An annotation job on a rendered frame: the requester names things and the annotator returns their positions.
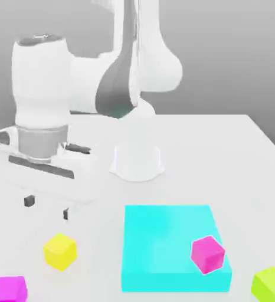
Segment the small magenta cube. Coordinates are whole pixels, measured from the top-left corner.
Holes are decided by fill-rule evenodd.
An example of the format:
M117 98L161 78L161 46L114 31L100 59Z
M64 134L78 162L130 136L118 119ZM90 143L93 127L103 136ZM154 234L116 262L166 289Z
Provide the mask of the small magenta cube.
M28 289L23 276L0 277L0 302L27 302Z

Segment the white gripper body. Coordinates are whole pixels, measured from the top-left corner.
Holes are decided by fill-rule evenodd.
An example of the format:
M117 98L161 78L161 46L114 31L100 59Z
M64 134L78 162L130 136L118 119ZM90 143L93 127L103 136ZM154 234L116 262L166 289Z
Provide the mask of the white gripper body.
M50 163L30 162L0 145L0 176L23 188L86 203L94 198L97 156L59 150Z

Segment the small lime green cube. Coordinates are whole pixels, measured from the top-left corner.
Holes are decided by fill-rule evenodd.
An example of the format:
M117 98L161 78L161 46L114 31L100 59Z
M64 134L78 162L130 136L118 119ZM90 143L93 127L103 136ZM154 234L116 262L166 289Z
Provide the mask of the small lime green cube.
M251 293L259 302L275 302L275 267L255 273Z

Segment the large cyan box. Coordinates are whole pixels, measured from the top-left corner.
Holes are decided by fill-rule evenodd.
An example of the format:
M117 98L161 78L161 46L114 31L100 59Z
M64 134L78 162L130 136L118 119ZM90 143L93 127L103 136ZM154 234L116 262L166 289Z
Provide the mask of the large cyan box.
M127 205L121 288L124 293L226 293L232 269L203 275L191 260L193 241L212 235L222 245L208 205Z

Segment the small pink cube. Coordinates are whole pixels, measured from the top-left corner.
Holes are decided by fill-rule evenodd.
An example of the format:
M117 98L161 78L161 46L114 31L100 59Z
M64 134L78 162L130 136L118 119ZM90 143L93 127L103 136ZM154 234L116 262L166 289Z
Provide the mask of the small pink cube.
M222 268L224 259L225 249L212 235L191 244L191 260L203 275Z

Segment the small yellow cube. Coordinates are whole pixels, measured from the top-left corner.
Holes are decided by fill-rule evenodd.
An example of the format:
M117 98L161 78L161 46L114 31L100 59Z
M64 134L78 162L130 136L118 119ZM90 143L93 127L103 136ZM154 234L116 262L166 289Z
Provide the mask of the small yellow cube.
M44 244L43 253L48 265L64 271L77 258L77 244L64 234L56 234Z

